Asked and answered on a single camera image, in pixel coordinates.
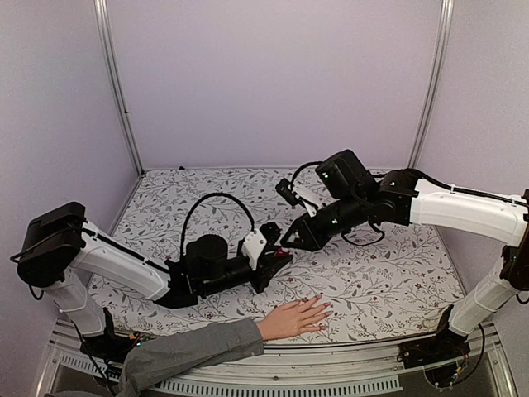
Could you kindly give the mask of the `red nail polish bottle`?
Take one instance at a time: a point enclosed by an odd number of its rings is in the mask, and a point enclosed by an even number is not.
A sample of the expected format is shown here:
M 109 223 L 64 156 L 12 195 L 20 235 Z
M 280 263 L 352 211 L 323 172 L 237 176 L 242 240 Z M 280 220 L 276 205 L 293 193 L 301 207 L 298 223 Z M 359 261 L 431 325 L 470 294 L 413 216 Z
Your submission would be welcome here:
M 290 255 L 290 252 L 286 249 L 283 249 L 282 247 L 278 248 L 276 252 L 274 253 L 275 257 L 286 257 L 289 255 Z

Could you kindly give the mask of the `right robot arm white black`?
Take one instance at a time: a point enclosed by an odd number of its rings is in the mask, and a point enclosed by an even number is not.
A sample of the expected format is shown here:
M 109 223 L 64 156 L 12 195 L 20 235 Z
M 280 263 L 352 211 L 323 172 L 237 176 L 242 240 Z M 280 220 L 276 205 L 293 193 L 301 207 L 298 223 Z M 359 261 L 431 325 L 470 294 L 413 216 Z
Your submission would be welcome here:
M 416 169 L 371 174 L 351 150 L 312 166 L 334 201 L 324 204 L 292 179 L 276 190 L 290 205 L 305 207 L 281 244 L 319 251 L 333 237 L 368 223 L 431 225 L 493 238 L 503 243 L 500 260 L 463 299 L 442 315 L 427 353 L 444 361 L 474 328 L 510 298 L 528 289 L 528 196 L 500 195 L 444 184 Z

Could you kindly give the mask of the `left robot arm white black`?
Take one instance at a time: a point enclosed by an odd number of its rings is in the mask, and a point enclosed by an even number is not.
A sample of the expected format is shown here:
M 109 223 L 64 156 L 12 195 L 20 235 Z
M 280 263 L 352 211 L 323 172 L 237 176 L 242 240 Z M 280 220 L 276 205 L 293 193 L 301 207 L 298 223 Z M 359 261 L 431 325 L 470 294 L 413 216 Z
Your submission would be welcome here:
M 277 246 L 279 235 L 276 223 L 266 223 L 250 231 L 229 257 L 227 241 L 207 234 L 190 242 L 181 259 L 161 262 L 109 237 L 85 217 L 81 203 L 70 202 L 31 220 L 21 251 L 10 259 L 22 281 L 48 294 L 81 334 L 91 337 L 96 351 L 114 359 L 122 340 L 75 270 L 115 281 L 167 309 L 187 308 L 245 283 L 263 292 L 293 259 Z

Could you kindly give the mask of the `grey sleeved forearm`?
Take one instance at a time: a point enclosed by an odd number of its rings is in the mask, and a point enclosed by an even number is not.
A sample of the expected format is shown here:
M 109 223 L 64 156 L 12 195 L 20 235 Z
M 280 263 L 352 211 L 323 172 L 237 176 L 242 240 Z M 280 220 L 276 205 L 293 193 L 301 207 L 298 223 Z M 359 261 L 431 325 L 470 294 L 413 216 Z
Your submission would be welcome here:
M 158 337 L 128 353 L 118 394 L 138 396 L 143 390 L 194 367 L 238 361 L 263 352 L 260 331 L 248 318 Z

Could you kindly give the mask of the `mannequin hand with nails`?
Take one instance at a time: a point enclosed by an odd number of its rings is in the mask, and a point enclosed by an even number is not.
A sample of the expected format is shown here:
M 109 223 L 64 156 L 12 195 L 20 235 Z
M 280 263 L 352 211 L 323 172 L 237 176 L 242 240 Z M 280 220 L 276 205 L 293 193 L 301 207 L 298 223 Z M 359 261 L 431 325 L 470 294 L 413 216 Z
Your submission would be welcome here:
M 331 304 L 321 302 L 322 296 L 297 299 L 275 307 L 256 323 L 264 342 L 298 337 L 304 333 L 319 332 L 326 328 L 322 322 L 332 311 Z

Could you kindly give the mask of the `aluminium front rail frame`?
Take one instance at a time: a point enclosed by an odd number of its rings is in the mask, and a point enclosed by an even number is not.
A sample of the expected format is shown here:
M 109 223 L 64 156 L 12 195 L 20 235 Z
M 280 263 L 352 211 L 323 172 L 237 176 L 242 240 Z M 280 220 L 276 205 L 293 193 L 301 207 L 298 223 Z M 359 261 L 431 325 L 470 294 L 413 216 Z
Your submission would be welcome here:
M 422 341 L 433 328 L 360 338 L 342 316 L 330 332 L 269 342 L 264 355 L 198 368 L 153 385 L 146 396 L 523 396 L 495 324 L 469 336 L 470 353 L 407 367 L 403 342 Z

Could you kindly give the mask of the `aluminium corner post right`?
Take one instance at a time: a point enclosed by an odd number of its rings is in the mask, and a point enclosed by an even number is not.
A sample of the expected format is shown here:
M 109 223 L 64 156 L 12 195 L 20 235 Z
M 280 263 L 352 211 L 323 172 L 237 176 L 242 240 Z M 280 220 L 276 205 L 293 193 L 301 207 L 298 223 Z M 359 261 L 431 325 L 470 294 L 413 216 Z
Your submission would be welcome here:
M 412 150 L 408 158 L 407 167 L 417 168 L 422 155 L 422 149 L 427 140 L 427 132 L 436 102 L 436 95 L 441 81 L 443 65 L 447 47 L 450 41 L 451 22 L 454 13 L 454 0 L 440 1 L 440 16 L 438 21 L 436 41 L 431 62 L 431 70 L 427 83 L 425 99 L 417 124 L 417 131 L 413 140 Z

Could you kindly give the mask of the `aluminium corner post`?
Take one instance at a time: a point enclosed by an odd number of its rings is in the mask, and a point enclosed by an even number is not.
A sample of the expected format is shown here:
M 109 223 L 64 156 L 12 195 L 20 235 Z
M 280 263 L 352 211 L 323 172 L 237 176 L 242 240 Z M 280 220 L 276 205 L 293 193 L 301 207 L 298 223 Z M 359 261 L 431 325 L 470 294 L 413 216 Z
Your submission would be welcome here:
M 118 119 L 121 124 L 122 133 L 128 149 L 129 156 L 136 174 L 141 177 L 145 174 L 145 168 L 141 161 L 140 151 L 131 125 L 130 113 L 126 105 L 126 99 L 119 75 L 116 51 L 112 40 L 112 29 L 108 14 L 107 1 L 94 0 L 94 11 L 98 34 L 101 41 L 103 59 L 106 64 L 107 74 L 117 108 Z
M 440 1 L 440 16 L 438 21 L 436 41 L 431 62 L 431 70 L 427 83 L 425 99 L 417 124 L 417 131 L 413 140 L 412 150 L 408 158 L 407 167 L 417 168 L 422 155 L 422 149 L 427 140 L 427 132 L 436 102 L 436 95 L 441 81 L 443 65 L 447 47 L 450 41 L 451 22 L 454 13 L 454 0 Z

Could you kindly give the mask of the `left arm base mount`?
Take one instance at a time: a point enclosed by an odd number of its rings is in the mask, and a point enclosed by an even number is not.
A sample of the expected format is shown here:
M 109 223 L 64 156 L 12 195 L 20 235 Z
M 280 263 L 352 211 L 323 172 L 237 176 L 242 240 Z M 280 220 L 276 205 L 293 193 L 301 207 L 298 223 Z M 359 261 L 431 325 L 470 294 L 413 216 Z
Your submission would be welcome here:
M 87 356 L 123 364 L 128 353 L 145 342 L 147 336 L 137 331 L 126 337 L 116 335 L 112 315 L 107 308 L 102 310 L 105 319 L 103 334 L 95 337 L 82 336 L 80 351 Z

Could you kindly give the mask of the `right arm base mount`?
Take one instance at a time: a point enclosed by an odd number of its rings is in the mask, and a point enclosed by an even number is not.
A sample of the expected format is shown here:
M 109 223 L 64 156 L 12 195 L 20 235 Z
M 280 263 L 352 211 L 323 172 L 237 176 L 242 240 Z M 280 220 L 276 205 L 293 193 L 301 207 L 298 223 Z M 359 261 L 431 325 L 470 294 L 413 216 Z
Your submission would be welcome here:
M 398 345 L 397 362 L 403 363 L 405 369 L 462 357 L 460 364 L 452 363 L 424 371 L 428 383 L 437 390 L 452 389 L 465 382 L 476 372 L 484 357 L 486 337 L 484 328 L 479 323 L 478 327 L 482 337 L 480 354 L 474 367 L 462 375 L 469 364 L 470 347 L 467 336 L 463 337 L 449 329 L 449 317 L 453 308 L 454 305 L 451 304 L 443 311 L 433 336 L 402 342 Z

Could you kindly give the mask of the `aluminium corner post left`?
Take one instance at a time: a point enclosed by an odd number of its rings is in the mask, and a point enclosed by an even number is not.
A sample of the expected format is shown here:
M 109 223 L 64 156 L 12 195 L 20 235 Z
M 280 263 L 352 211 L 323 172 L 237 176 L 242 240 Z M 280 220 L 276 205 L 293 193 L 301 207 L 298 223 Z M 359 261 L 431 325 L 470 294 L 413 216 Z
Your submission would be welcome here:
M 140 151 L 131 125 L 130 113 L 126 105 L 126 99 L 119 75 L 116 51 L 112 40 L 112 29 L 108 14 L 107 1 L 94 0 L 94 11 L 98 34 L 101 41 L 103 59 L 106 64 L 107 74 L 117 108 L 118 119 L 121 124 L 122 133 L 128 149 L 129 156 L 136 174 L 141 177 L 145 174 L 145 168 L 141 161 Z

